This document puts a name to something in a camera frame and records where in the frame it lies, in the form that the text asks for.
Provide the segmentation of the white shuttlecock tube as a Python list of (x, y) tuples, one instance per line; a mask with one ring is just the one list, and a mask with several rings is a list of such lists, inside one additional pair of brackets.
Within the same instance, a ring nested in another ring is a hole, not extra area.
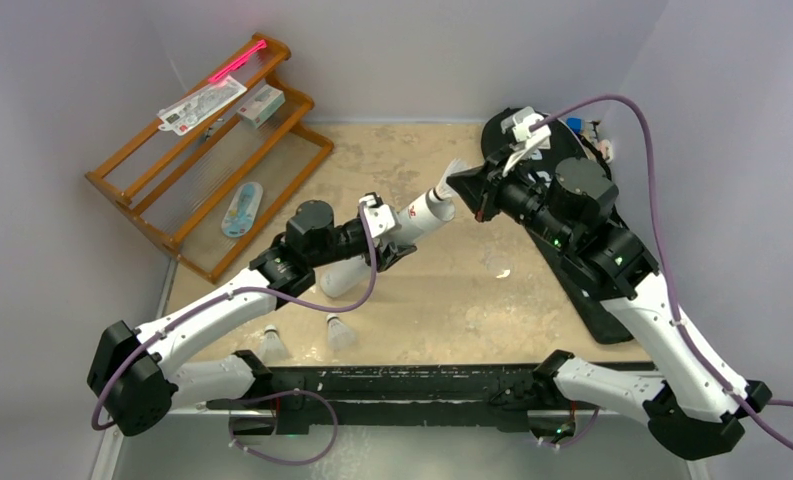
[[(378, 237), (379, 245), (392, 242), (399, 247), (415, 246), (420, 239), (440, 229), (454, 216), (453, 199), (439, 198), (432, 188), (391, 215), (392, 227)], [(342, 260), (324, 271), (318, 280), (319, 287), (327, 297), (337, 298), (367, 278), (370, 271), (363, 256)]]

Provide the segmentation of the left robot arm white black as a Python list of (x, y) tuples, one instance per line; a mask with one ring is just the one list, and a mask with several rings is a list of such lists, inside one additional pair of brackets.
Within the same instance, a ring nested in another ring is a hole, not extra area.
[(304, 202), (266, 250), (211, 294), (141, 329), (111, 324), (87, 376), (97, 397), (92, 428), (145, 432), (171, 410), (183, 391), (173, 375), (200, 350), (288, 303), (325, 311), (301, 298), (314, 285), (316, 268), (359, 257), (377, 275), (414, 253), (416, 246), (393, 239), (397, 225), (393, 208), (375, 194), (362, 197), (356, 216), (342, 225), (330, 204)]

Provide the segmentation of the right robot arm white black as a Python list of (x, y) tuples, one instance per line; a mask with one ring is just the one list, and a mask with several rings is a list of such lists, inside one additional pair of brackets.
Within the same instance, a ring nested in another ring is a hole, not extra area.
[(525, 165), (489, 158), (447, 178), (480, 222), (511, 217), (557, 259), (575, 287), (613, 315), (644, 348), (655, 378), (601, 367), (558, 350), (533, 373), (536, 399), (548, 407), (584, 402), (644, 424), (685, 460), (730, 452), (742, 419), (761, 412), (768, 386), (732, 369), (668, 293), (666, 271), (611, 213), (617, 185), (596, 162), (567, 158), (550, 180)]

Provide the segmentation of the white shuttlecock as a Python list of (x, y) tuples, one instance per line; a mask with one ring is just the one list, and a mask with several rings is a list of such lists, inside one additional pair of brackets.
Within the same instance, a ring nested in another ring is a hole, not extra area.
[(356, 332), (346, 325), (336, 313), (326, 317), (327, 344), (332, 351), (340, 351), (357, 342)]
[(264, 363), (287, 360), (291, 357), (275, 325), (266, 325), (256, 355)]
[(456, 191), (448, 183), (448, 180), (451, 176), (466, 171), (469, 168), (470, 165), (461, 158), (455, 158), (447, 165), (440, 180), (432, 190), (438, 202), (447, 201), (457, 195)]

